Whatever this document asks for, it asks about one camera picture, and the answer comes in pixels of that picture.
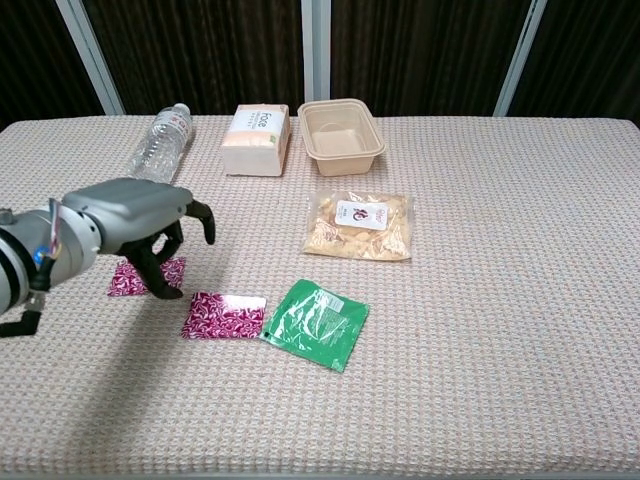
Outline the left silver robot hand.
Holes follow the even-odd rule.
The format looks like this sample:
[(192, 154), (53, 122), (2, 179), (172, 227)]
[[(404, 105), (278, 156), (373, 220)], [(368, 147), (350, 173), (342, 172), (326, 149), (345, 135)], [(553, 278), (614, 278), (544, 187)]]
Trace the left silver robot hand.
[(190, 190), (166, 183), (116, 178), (66, 194), (62, 204), (87, 215), (100, 234), (101, 254), (122, 256), (136, 269), (147, 290), (163, 300), (182, 291), (165, 279), (161, 266), (184, 241), (180, 220), (199, 220), (206, 243), (215, 243), (211, 208)]

